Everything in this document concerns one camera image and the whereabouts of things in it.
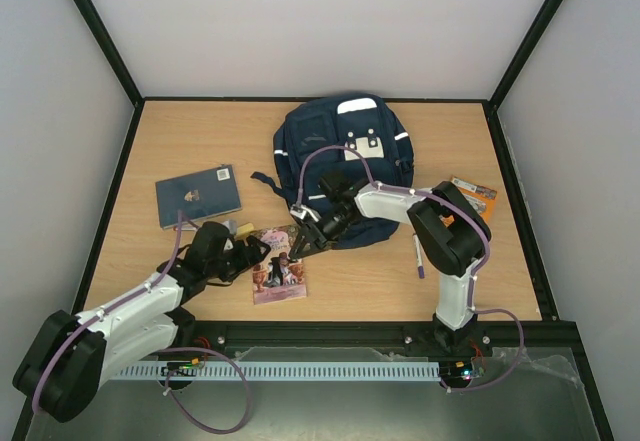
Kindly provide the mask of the pink illustrated paperback book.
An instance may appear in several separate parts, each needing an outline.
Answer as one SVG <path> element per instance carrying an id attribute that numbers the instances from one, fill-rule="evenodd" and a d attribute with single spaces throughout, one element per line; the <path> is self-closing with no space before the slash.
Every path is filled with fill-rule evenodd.
<path id="1" fill-rule="evenodd" d="M 296 225 L 262 229 L 251 233 L 270 247 L 267 257 L 252 269 L 255 305 L 307 296 L 304 264 L 302 260 L 290 256 L 297 234 Z"/>

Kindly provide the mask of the orange illustrated paperback book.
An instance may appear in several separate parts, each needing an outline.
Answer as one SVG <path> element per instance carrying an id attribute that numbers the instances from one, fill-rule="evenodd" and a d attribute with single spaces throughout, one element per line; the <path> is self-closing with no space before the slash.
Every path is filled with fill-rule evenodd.
<path id="1" fill-rule="evenodd" d="M 485 223 L 489 224 L 497 203 L 498 192 L 493 188 L 457 176 L 452 176 L 450 181 L 459 189 Z"/>

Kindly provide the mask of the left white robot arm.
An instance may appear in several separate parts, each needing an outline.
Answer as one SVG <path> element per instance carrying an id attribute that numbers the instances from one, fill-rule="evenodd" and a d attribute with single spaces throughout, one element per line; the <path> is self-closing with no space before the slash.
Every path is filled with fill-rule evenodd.
<path id="1" fill-rule="evenodd" d="M 270 250 L 254 236 L 237 240 L 225 225 L 204 223 L 189 244 L 175 243 L 170 258 L 130 291 L 91 310 L 47 317 L 13 386 L 34 412 L 59 422 L 73 419 L 123 369 L 168 348 L 188 348 L 195 317 L 185 304 L 214 280 L 232 283 Z"/>

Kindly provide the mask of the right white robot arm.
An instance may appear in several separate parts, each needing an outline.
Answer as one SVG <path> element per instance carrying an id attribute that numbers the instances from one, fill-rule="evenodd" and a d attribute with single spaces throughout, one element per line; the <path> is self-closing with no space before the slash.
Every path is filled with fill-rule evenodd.
<path id="1" fill-rule="evenodd" d="M 291 208 L 299 231 L 290 256 L 300 259 L 328 251 L 350 227 L 365 219 L 411 226 L 439 272 L 432 343 L 447 355 L 465 350 L 477 322 L 475 284 L 489 259 L 491 233 L 460 190 L 448 181 L 423 190 L 365 179 L 352 183 L 339 171 L 322 176 L 319 187 L 332 207 L 322 216 L 301 204 Z"/>

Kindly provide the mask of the navy blue student backpack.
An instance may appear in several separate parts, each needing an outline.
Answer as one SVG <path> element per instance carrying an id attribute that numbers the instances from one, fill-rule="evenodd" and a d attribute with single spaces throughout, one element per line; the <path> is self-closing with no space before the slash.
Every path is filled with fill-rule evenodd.
<path id="1" fill-rule="evenodd" d="M 320 216 L 332 203 L 319 187 L 334 171 L 350 182 L 362 179 L 409 187 L 414 151 L 408 132 L 384 100 L 373 94 L 347 93 L 304 103 L 288 113 L 273 137 L 278 177 L 253 178 L 270 186 L 290 210 L 303 204 Z M 350 227 L 332 249 L 355 249 L 388 240 L 398 223 L 365 219 Z"/>

